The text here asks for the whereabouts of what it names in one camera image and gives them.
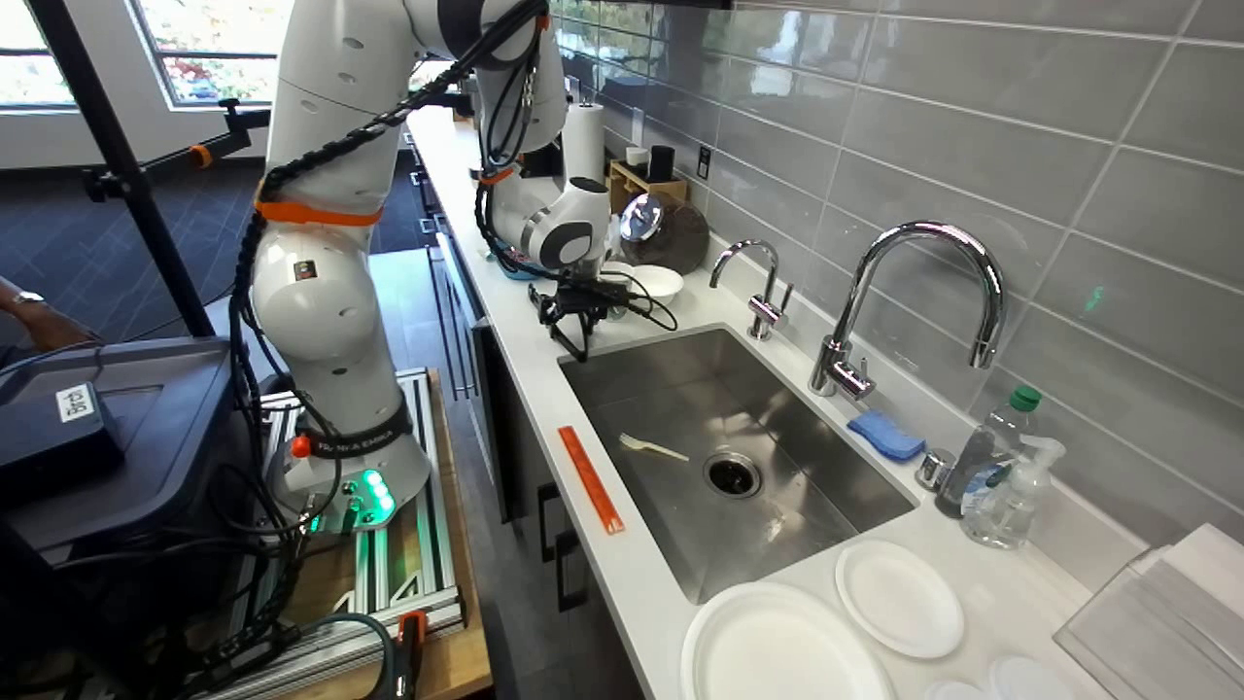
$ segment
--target white countertop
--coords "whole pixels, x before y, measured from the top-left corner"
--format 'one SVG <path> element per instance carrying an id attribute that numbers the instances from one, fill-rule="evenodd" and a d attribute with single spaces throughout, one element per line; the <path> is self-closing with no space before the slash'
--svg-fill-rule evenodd
<path id="1" fill-rule="evenodd" d="M 563 494 L 563 504 L 575 521 L 583 552 L 598 574 L 598 593 L 614 616 L 614 628 L 629 648 L 629 663 L 657 700 L 679 700 L 679 641 L 686 621 L 695 620 L 695 603 L 685 600 L 671 567 L 663 563 L 651 534 L 642 521 L 642 508 L 622 486 L 603 440 L 593 434 L 588 414 L 580 408 L 570 385 L 558 375 L 563 345 L 546 337 L 546 328 L 536 322 L 536 309 L 523 297 L 523 284 L 496 272 L 485 262 L 485 243 L 475 224 L 475 182 L 470 167 L 478 167 L 478 136 L 470 121 L 451 121 L 445 110 L 421 110 L 406 118 L 406 131 L 427 163 L 436 196 L 445 211 L 445 222 L 463 244 L 470 281 L 485 305 L 485 315 L 496 331 L 500 353 L 508 363 L 513 385 L 530 408 L 532 431 L 545 445 L 546 472 Z M 800 398 L 824 414 L 835 427 L 846 425 L 850 405 L 831 398 L 812 398 L 804 385 L 812 358 L 774 331 L 768 341 L 752 341 L 742 335 L 745 305 L 732 289 L 706 289 L 706 272 L 693 272 L 671 313 L 679 328 L 732 328 L 739 337 L 764 358 Z M 622 315 L 593 328 L 593 350 L 610 350 L 622 341 L 657 337 L 663 331 L 645 320 Z M 607 494 L 616 504 L 622 534 L 607 534 L 583 494 L 575 463 L 558 447 L 558 427 L 575 427 Z M 970 681 L 983 685 L 987 665 L 1005 653 L 1027 653 L 1058 673 L 1075 698 L 1102 698 L 1091 676 L 1058 648 L 1052 629 L 1087 600 L 1087 593 L 1070 578 L 1058 563 L 1049 563 L 1034 548 L 996 552 L 970 546 L 957 521 L 939 516 L 930 494 L 908 478 L 908 468 L 892 468 L 865 453 L 878 472 L 885 472 L 913 502 L 907 516 L 878 525 L 855 542 L 892 542 L 933 563 L 968 609 L 968 639 L 944 663 L 908 663 L 872 641 L 861 629 L 861 647 L 878 659 L 891 676 L 899 700 L 923 698 L 939 681 Z M 800 586 L 815 595 L 824 606 L 838 609 L 838 595 L 831 582 L 835 556 L 855 546 L 844 542 L 826 552 L 815 552 L 793 567 L 781 567 L 764 578 Z"/>

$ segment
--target plastic bottle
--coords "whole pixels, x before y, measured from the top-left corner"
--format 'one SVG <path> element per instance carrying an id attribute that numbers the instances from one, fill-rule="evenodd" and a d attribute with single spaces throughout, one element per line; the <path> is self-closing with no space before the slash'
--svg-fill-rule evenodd
<path id="1" fill-rule="evenodd" d="M 1010 463 L 1027 453 L 1022 434 L 1034 434 L 1036 405 L 1040 394 L 1034 385 L 1017 385 L 1001 408 L 981 421 L 957 468 L 938 484 L 939 512 L 958 516 L 964 502 L 1005 478 Z"/>
<path id="2" fill-rule="evenodd" d="M 1065 455 L 1049 434 L 1017 440 L 1022 453 L 1014 453 L 1005 478 L 964 502 L 964 534 L 991 548 L 1017 548 L 1027 542 L 1049 486 L 1049 468 Z"/>

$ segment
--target stainless steel sink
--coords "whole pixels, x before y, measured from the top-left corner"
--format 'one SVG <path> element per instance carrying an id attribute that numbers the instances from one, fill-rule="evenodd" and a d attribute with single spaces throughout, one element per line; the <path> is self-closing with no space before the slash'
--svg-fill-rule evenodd
<path id="1" fill-rule="evenodd" d="M 721 328 L 563 375 L 693 603 L 908 508 Z"/>

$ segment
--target window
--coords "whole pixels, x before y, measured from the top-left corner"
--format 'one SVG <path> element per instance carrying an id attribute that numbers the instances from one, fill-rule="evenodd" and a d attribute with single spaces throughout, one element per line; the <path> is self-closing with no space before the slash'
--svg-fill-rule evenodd
<path id="1" fill-rule="evenodd" d="M 25 0 L 0 0 L 0 110 L 72 110 Z"/>
<path id="2" fill-rule="evenodd" d="M 173 104 L 272 103 L 292 0 L 132 0 Z"/>

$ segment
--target spoon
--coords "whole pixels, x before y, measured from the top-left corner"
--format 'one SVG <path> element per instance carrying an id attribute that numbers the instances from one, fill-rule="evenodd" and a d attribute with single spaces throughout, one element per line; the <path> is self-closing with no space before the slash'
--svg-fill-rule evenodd
<path id="1" fill-rule="evenodd" d="M 677 463 L 693 463 L 685 453 L 671 453 L 671 447 L 663 447 L 663 445 L 637 440 L 637 434 L 629 434 L 629 431 L 616 431 L 616 445 L 622 445 L 622 453 L 657 453 L 657 455 L 670 455 L 670 459 L 677 459 Z"/>

